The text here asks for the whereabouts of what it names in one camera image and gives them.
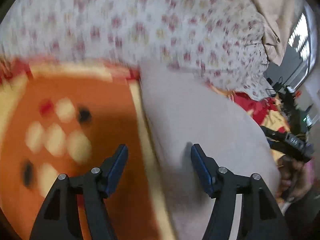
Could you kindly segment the right hand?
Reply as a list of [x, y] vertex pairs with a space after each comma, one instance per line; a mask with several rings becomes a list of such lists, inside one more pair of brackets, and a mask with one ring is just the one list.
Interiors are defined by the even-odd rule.
[[280, 183], [276, 192], [277, 198], [286, 201], [299, 200], [311, 190], [315, 175], [310, 163], [296, 161], [287, 155], [278, 159]]

